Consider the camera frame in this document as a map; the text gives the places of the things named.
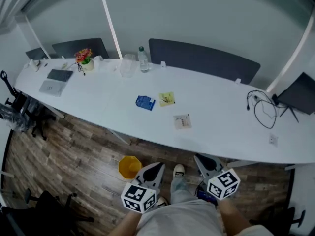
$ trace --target white sneaker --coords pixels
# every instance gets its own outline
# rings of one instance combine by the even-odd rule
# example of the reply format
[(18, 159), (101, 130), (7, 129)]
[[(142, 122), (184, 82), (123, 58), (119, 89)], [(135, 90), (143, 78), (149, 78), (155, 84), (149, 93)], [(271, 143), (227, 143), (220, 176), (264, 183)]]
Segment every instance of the white sneaker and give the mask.
[(173, 170), (173, 177), (175, 176), (184, 176), (185, 175), (185, 169), (182, 164), (178, 164), (175, 166)]
[(158, 201), (156, 202), (156, 206), (158, 208), (168, 206), (168, 201), (165, 197), (160, 196)]

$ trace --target white table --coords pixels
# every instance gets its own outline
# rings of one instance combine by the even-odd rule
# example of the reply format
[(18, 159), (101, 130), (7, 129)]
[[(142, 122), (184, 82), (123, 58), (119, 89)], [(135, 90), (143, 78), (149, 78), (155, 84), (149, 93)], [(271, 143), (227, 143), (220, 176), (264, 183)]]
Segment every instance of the white table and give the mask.
[[(315, 162), (315, 116), (296, 112), (297, 123), (287, 111), (277, 118), (273, 129), (255, 118), (253, 106), (247, 111), (247, 93), (256, 88), (223, 78), (175, 67), (139, 69), (132, 78), (122, 78), (120, 61), (104, 60), (102, 66), (86, 76), (75, 71), (61, 97), (39, 92), (48, 72), (65, 60), (50, 59), (38, 72), (22, 70), (15, 87), (56, 109), (105, 128), (143, 140), (215, 156), (268, 163)], [(158, 94), (174, 92), (175, 105), (160, 107)], [(139, 95), (153, 97), (152, 111), (139, 108)], [(265, 111), (273, 115), (271, 106)], [(189, 114), (191, 129), (176, 130), (174, 115)], [(266, 125), (272, 120), (257, 107), (257, 116)], [(278, 146), (269, 144), (270, 134)]]

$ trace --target plastic container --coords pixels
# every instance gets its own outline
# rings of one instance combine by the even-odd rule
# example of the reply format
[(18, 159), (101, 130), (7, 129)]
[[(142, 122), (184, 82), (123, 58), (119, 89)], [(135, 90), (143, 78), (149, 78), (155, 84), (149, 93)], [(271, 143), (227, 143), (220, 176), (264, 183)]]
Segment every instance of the plastic container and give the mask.
[(124, 178), (133, 179), (142, 169), (141, 162), (135, 156), (125, 156), (119, 162), (119, 172)]
[(141, 70), (141, 72), (146, 73), (147, 71), (149, 71), (148, 56), (147, 56), (147, 53), (144, 50), (143, 46), (139, 47), (138, 59), (139, 59), (139, 62), (140, 62), (140, 70)]
[(120, 64), (120, 74), (122, 77), (131, 78), (137, 68), (136, 56), (134, 54), (126, 54)]

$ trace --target water bottle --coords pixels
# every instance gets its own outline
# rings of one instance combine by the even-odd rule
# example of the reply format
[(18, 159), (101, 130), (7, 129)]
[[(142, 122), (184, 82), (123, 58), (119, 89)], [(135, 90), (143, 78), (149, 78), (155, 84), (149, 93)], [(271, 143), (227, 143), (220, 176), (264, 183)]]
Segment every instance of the water bottle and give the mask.
[(149, 71), (148, 56), (147, 56), (147, 53), (144, 50), (143, 46), (139, 47), (138, 59), (139, 59), (139, 62), (140, 62), (140, 70), (141, 70), (141, 72), (146, 73), (147, 71)]

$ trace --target jeans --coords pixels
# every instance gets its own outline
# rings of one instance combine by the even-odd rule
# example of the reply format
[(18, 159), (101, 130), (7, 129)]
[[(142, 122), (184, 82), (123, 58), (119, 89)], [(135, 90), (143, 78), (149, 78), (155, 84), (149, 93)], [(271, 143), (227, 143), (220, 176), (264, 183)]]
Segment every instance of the jeans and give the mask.
[(171, 184), (171, 204), (183, 203), (197, 199), (197, 197), (188, 191), (187, 182), (184, 177), (174, 176)]

